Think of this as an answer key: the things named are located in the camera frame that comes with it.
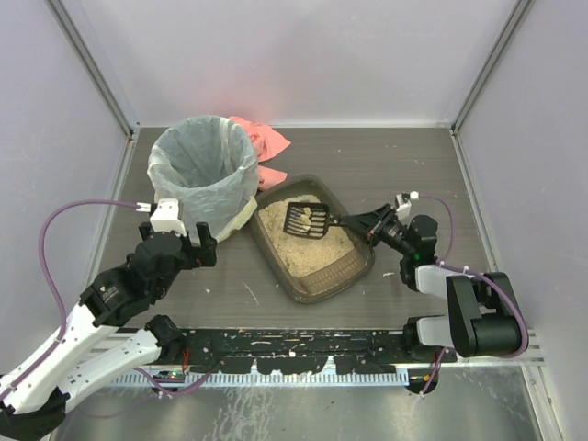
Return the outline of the dark translucent litter box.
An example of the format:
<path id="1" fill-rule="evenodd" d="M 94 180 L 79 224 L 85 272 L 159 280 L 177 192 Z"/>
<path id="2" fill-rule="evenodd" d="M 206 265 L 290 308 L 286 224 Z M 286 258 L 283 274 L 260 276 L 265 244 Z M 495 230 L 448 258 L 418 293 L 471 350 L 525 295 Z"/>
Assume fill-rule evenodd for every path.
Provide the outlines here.
<path id="1" fill-rule="evenodd" d="M 364 278 L 375 263 L 375 253 L 357 234 L 342 228 L 330 230 L 319 240 L 285 233 L 288 203 L 298 201 L 325 203 L 335 215 L 347 213 L 317 176 L 299 175 L 259 193 L 249 224 L 284 290 L 297 302 L 315 303 Z"/>

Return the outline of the trash bin with white liner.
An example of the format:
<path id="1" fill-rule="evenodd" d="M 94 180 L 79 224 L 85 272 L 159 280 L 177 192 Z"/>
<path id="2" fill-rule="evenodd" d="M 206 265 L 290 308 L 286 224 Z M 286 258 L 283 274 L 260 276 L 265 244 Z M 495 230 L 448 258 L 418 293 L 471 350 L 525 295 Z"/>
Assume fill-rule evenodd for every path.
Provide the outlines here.
<path id="1" fill-rule="evenodd" d="M 198 116 L 168 128 L 151 148 L 147 175 L 157 200 L 181 203 L 193 240 L 199 222 L 226 240 L 257 207 L 257 152 L 244 128 L 225 117 Z"/>

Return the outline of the black litter scoop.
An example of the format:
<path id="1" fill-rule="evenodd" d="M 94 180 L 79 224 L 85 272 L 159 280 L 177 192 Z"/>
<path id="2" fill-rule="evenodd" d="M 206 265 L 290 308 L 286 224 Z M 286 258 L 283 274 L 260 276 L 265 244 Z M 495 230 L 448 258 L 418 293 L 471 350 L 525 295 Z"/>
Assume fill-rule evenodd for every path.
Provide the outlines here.
<path id="1" fill-rule="evenodd" d="M 347 228 L 340 216 L 334 216 L 330 206 L 318 202 L 289 202 L 283 232 L 302 239 L 320 240 L 331 227 Z"/>

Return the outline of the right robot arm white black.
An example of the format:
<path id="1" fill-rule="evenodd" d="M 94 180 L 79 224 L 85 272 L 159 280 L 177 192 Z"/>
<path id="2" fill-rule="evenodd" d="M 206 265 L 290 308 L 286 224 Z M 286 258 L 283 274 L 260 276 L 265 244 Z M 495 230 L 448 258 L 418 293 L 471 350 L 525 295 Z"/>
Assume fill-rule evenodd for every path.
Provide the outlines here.
<path id="1" fill-rule="evenodd" d="M 447 302 L 447 314 L 413 320 L 419 345 L 447 346 L 463 357 L 517 357 L 527 350 L 528 330 L 507 275 L 443 263 L 436 255 L 434 218 L 417 215 L 404 224 L 397 210 L 385 205 L 344 215 L 337 224 L 370 245 L 385 243 L 401 255 L 400 275 L 406 287 Z"/>

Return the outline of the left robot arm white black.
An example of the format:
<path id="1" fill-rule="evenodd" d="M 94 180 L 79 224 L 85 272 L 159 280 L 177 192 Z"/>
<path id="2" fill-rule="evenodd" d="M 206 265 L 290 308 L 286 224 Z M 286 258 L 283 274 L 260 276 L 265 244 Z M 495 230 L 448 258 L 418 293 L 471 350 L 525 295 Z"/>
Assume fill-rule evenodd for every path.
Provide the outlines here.
<path id="1" fill-rule="evenodd" d="M 156 315 L 129 339 L 101 355 L 87 354 L 162 299 L 184 270 L 213 267 L 217 242 L 205 222 L 199 244 L 175 232 L 141 226 L 143 240 L 124 264 L 98 274 L 65 324 L 25 362 L 1 378 L 1 434 L 40 440 L 79 403 L 127 371 L 184 356 L 186 338 L 166 315 Z"/>

